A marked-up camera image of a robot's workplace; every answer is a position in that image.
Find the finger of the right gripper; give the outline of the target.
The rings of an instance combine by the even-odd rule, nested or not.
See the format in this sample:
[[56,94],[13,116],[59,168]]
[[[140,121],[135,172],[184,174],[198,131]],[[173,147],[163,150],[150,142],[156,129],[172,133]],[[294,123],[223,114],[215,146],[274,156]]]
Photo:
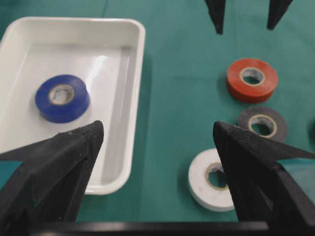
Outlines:
[[225,0],[205,0],[217,34],[223,34]]
[[293,0],[270,0],[267,29],[273,30],[287,12]]

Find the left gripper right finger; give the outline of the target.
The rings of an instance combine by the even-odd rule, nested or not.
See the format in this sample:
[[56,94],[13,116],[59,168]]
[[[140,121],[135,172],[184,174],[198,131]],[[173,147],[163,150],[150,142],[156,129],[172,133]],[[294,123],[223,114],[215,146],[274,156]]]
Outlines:
[[222,121],[213,138],[240,221],[264,221],[271,234],[314,235],[313,153]]

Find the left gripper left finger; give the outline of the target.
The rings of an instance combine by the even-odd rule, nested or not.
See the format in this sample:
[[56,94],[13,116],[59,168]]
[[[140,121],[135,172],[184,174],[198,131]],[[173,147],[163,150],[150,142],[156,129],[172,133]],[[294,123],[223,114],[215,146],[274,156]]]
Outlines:
[[1,235],[75,221],[102,143],[103,124],[95,121],[2,153]]

